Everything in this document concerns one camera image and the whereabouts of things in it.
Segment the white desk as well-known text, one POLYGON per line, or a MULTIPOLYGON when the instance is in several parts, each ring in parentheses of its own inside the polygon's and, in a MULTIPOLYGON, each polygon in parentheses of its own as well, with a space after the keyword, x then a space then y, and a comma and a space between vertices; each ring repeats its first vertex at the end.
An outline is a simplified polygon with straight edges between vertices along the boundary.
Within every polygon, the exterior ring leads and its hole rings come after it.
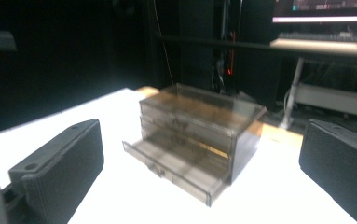
POLYGON ((305 63, 345 63, 357 65, 357 43, 288 40, 277 38, 270 48, 280 53, 291 53, 297 58, 280 127, 288 129, 292 122, 295 103, 311 105, 357 116, 357 93, 318 87, 300 82, 305 63))

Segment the black metal stand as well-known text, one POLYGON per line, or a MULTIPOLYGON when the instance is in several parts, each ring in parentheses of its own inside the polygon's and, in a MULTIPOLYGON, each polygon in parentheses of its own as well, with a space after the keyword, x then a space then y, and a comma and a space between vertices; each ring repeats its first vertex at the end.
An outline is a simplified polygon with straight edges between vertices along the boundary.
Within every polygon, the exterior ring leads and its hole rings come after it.
POLYGON ((180 83, 231 93, 239 86, 237 60, 248 45, 240 40, 241 0, 172 0, 177 14, 167 14, 158 28, 163 43, 180 49, 180 83))

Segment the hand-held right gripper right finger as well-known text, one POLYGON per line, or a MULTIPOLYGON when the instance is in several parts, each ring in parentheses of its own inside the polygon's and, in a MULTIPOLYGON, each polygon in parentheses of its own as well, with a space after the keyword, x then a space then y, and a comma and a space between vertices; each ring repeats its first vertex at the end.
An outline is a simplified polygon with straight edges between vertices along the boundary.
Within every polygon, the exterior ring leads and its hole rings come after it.
POLYGON ((357 221, 357 133, 333 123, 311 120, 299 165, 357 221))

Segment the computer monitor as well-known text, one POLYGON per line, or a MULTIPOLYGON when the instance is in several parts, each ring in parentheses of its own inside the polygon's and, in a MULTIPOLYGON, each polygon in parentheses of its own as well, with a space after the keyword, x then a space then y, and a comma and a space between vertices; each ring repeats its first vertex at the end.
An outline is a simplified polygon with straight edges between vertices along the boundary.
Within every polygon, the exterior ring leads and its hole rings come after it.
POLYGON ((275 0, 272 22, 357 22, 357 0, 275 0))

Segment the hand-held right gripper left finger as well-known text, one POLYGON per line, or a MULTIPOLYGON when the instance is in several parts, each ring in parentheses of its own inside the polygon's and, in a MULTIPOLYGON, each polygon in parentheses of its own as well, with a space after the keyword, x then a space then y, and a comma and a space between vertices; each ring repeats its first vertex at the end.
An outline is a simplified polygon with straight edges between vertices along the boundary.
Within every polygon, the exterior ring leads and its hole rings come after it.
POLYGON ((68 127, 9 169, 10 224, 67 224, 103 163, 100 122, 68 127))

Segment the smoky transparent drawer organizer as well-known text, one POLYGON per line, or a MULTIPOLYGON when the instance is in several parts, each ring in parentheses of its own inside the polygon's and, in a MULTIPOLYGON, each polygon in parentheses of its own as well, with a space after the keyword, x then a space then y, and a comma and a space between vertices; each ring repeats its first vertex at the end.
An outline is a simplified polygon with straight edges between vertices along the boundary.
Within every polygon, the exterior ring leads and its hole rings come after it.
POLYGON ((143 99, 148 122, 182 134, 227 164, 232 183, 256 152, 263 129, 263 105, 176 84, 143 99))

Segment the black keyboard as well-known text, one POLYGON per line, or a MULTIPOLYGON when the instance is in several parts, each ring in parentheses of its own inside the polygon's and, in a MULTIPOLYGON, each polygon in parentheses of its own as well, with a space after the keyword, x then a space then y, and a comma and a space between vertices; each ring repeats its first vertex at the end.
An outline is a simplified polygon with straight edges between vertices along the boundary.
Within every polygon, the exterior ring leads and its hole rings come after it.
POLYGON ((280 33, 278 38, 292 40, 308 40, 308 41, 331 41, 331 42, 357 42, 355 35, 340 35, 340 34, 308 34, 308 33, 280 33))

